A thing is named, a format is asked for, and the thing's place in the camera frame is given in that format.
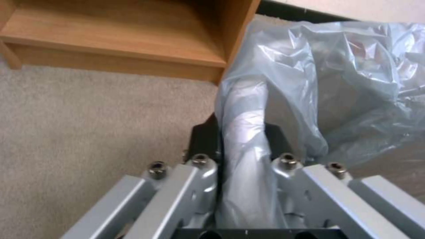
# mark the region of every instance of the wooden furniture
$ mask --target wooden furniture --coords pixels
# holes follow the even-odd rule
[[[0,53],[22,64],[218,83],[260,0],[0,0]]]

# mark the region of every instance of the wooden shelf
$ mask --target wooden shelf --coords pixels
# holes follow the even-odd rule
[[[30,0],[17,7],[0,38],[27,46],[224,68],[219,21],[205,10],[195,0]]]

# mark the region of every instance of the black metal plate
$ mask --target black metal plate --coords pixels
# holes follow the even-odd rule
[[[177,229],[172,239],[346,239],[338,229]]]

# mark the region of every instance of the metal hole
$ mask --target metal hole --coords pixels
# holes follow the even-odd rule
[[[206,159],[206,155],[205,154],[197,154],[195,155],[195,159]]]
[[[343,166],[337,162],[333,162],[330,164],[332,168],[336,168],[336,169],[342,169]]]
[[[283,158],[286,160],[293,160],[294,159],[294,155],[292,154],[284,154]]]
[[[309,190],[306,190],[304,192],[304,197],[306,197],[307,200],[311,201],[312,200],[312,195],[310,194]]]

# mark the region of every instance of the clear plastic wrap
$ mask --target clear plastic wrap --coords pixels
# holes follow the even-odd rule
[[[423,135],[424,52],[422,24],[252,22],[215,106],[227,162],[218,226],[285,225],[265,121],[302,159],[348,166]]]

